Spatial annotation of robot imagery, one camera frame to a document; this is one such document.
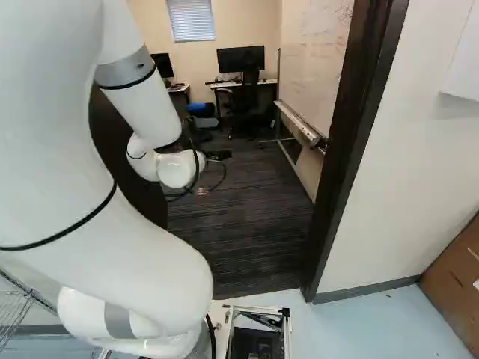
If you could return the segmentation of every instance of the light blue floor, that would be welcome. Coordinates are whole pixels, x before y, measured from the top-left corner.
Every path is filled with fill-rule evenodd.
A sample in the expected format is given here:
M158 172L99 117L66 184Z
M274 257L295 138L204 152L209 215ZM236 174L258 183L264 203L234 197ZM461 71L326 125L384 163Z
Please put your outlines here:
M289 307L291 359L470 359L466 347L417 286L321 305L298 290L228 300L232 304ZM11 340L1 359L88 359L74 339ZM111 359L132 356L113 354Z

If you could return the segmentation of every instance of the wooden cabinet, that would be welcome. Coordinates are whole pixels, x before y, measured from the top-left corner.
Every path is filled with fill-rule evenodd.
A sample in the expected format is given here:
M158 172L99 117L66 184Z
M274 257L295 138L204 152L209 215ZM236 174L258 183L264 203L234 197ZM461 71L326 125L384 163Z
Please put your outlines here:
M478 214L425 271L419 285L456 335L479 358Z

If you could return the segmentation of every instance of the baseboard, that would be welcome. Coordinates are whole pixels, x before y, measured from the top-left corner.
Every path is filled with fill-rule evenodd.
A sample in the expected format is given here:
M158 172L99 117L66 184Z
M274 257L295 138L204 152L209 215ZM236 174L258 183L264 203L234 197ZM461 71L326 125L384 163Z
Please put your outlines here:
M334 292L316 293L313 304L323 304L330 301L340 301L341 299L348 299L353 297L359 297L361 295L384 292L385 290L401 288L402 286L410 286L411 284L417 283L419 281L419 277L420 275L413 275L411 277L389 280L387 282L370 284L368 286L357 286L355 288L336 290Z

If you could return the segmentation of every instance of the wire basket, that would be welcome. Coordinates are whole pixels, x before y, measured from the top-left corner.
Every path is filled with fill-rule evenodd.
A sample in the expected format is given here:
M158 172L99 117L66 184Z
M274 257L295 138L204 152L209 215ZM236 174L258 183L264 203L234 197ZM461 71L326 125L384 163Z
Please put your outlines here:
M0 291L0 352L25 318L34 299L29 293Z

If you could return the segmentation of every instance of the white robotic arm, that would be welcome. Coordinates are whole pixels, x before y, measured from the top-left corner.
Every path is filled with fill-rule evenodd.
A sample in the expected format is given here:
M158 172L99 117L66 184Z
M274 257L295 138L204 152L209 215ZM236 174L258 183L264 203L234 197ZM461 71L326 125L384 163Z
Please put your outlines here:
M135 131L128 154L144 151L130 162L142 176L183 185L195 175L165 175L191 168L192 151L152 151L178 138L180 121L126 3L3 1L0 46L0 250L65 286L58 313L77 337L149 358L191 355L210 268L131 207L88 130L95 78Z

